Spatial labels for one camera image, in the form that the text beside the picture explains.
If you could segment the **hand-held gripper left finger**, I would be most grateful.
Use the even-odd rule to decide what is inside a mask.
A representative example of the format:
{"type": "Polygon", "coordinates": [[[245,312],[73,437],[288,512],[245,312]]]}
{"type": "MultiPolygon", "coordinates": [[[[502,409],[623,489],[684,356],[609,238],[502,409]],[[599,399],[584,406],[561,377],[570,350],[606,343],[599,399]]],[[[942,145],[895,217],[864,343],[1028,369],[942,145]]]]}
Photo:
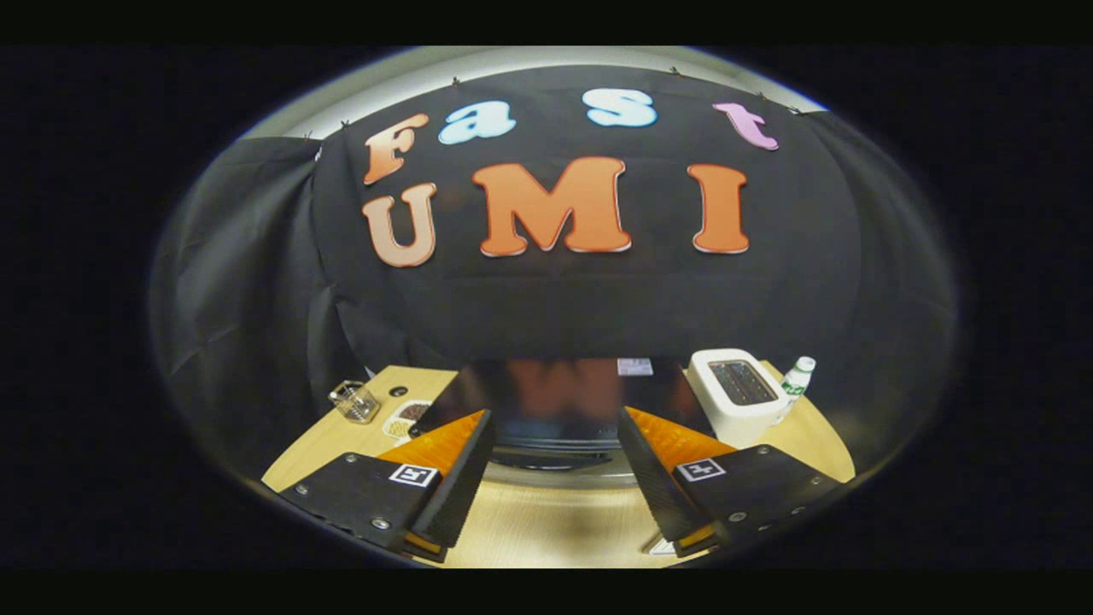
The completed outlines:
{"type": "Polygon", "coordinates": [[[374,548],[442,563],[457,544],[494,448],[491,410],[379,454],[345,451],[278,494],[374,548]]]}

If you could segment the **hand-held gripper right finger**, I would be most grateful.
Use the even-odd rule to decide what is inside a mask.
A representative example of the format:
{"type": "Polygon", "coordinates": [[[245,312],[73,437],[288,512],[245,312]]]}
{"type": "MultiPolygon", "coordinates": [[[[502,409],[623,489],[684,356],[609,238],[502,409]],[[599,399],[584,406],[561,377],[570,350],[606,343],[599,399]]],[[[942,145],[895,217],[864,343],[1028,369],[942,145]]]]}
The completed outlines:
{"type": "Polygon", "coordinates": [[[731,448],[639,409],[618,441],[663,537],[683,557],[753,548],[827,505],[839,482],[773,445],[731,448]]]}

